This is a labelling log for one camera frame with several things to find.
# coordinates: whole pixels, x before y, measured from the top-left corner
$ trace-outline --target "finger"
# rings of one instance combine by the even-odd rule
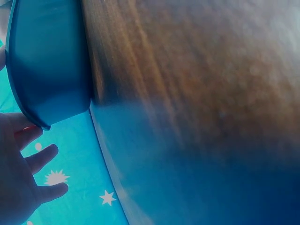
[[[49,163],[58,153],[58,147],[52,144],[44,150],[25,158],[32,174],[39,172],[47,163]]]
[[[42,134],[42,128],[29,127],[15,133],[15,142],[17,143],[19,150],[22,151],[29,143],[40,137]]]
[[[5,114],[11,125],[14,132],[21,131],[25,128],[32,127],[34,124],[30,122],[23,113],[14,112],[14,113],[6,113]]]
[[[0,48],[0,70],[5,67],[5,46]]]
[[[40,203],[47,203],[59,197],[62,197],[68,192],[68,185],[65,183],[56,184],[53,186],[39,186]]]

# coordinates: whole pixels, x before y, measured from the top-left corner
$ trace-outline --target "blue bowl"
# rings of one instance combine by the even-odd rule
[[[92,76],[80,1],[14,0],[6,64],[14,97],[37,126],[86,111]]]

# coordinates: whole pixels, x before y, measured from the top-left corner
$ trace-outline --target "star print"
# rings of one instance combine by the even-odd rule
[[[104,191],[104,195],[100,195],[99,197],[103,199],[103,202],[102,202],[103,205],[105,203],[108,203],[111,206],[112,205],[112,201],[116,201],[116,199],[113,198],[113,192],[111,192],[109,194],[106,190]]]

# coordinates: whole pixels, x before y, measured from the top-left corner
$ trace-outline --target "wood grain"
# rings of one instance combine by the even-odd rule
[[[117,151],[144,165],[152,152],[162,164],[178,154],[187,165],[298,168],[298,0],[83,0],[83,11],[92,110],[113,176],[126,170]]]

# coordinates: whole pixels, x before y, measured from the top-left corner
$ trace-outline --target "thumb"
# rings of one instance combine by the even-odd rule
[[[0,71],[5,67],[5,46],[0,48]]]
[[[56,198],[62,197],[68,191],[68,185],[60,183],[52,186],[39,186],[41,204],[50,202]]]

